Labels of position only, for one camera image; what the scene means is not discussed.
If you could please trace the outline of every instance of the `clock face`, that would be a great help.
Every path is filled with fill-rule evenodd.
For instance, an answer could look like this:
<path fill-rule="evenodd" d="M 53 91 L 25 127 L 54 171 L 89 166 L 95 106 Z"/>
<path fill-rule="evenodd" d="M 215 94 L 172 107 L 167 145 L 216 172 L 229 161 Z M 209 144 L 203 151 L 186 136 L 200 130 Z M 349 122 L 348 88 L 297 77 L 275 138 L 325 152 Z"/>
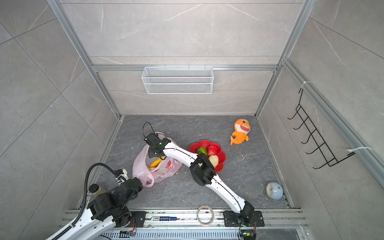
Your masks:
<path fill-rule="evenodd" d="M 268 194 L 268 196 L 272 196 L 273 194 L 273 185 L 272 184 L 268 184 L 267 187 L 266 187 L 266 193 Z"/>

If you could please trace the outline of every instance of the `flower-shaped red bowl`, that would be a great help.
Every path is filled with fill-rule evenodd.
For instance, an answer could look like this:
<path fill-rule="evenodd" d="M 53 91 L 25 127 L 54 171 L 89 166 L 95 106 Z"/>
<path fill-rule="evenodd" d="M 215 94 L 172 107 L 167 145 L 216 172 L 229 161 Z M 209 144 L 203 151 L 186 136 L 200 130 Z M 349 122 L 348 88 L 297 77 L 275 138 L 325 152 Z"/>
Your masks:
<path fill-rule="evenodd" d="M 200 142 L 192 143 L 191 146 L 189 147 L 189 151 L 196 153 L 196 150 L 199 147 L 203 147 L 203 148 L 207 149 L 207 147 L 210 145 L 217 147 L 217 154 L 216 155 L 218 157 L 218 165 L 215 167 L 215 172 L 220 172 L 224 168 L 224 162 L 226 159 L 226 155 L 223 151 L 221 151 L 221 147 L 219 144 L 217 144 L 215 142 L 210 142 L 208 140 L 201 140 Z"/>

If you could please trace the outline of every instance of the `pink plastic bag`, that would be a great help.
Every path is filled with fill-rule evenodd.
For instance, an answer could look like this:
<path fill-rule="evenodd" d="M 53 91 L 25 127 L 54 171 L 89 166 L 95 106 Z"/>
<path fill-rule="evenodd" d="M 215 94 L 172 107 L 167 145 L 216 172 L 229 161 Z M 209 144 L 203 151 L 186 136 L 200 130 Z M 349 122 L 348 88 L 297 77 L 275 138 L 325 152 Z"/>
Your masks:
<path fill-rule="evenodd" d="M 161 135 L 160 133 L 159 138 L 163 139 L 164 135 Z M 149 160 L 148 149 L 149 146 L 145 145 L 143 150 L 139 153 L 139 155 L 133 162 L 132 168 L 132 176 L 134 178 L 137 177 L 141 181 L 143 187 L 152 187 L 154 183 L 161 182 L 167 177 L 174 175 L 183 165 L 176 159 L 167 157 L 166 159 L 161 161 L 156 168 L 150 169 L 146 165 L 146 162 L 154 162 L 155 160 L 157 160 L 157 158 L 154 157 Z"/>

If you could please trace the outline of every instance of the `potato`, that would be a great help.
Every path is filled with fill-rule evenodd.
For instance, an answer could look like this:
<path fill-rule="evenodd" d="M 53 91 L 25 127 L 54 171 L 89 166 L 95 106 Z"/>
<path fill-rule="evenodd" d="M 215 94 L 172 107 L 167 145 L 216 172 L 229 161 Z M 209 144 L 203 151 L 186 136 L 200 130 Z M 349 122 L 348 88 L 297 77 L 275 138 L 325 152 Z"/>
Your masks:
<path fill-rule="evenodd" d="M 217 167 L 217 165 L 218 165 L 218 156 L 216 156 L 216 155 L 211 155 L 211 156 L 209 156 L 209 161 L 212 163 L 212 165 L 214 166 L 214 167 Z"/>

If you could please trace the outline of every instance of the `mesh basket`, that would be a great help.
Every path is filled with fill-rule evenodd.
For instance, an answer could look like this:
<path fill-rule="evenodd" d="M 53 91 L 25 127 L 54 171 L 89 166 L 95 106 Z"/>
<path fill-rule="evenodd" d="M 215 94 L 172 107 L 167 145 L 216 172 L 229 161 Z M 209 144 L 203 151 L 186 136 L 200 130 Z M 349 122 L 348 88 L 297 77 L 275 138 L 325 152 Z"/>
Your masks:
<path fill-rule="evenodd" d="M 146 67 L 142 80 L 148 94 L 212 93 L 211 67 Z"/>

